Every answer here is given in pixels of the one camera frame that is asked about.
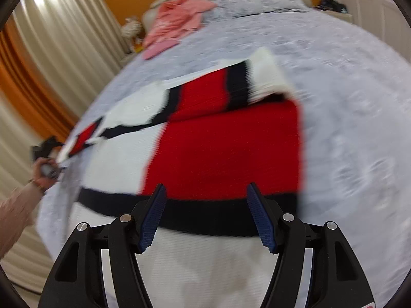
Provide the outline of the left hand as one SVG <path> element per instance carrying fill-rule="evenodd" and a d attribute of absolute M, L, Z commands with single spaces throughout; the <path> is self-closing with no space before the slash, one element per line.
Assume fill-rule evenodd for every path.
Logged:
<path fill-rule="evenodd" d="M 45 193 L 57 182 L 57 178 L 50 179 L 42 174 L 41 168 L 43 165 L 50 165 L 54 169 L 58 169 L 57 163 L 54 159 L 50 158 L 38 158 L 33 164 L 33 174 L 32 182 L 43 192 Z"/>

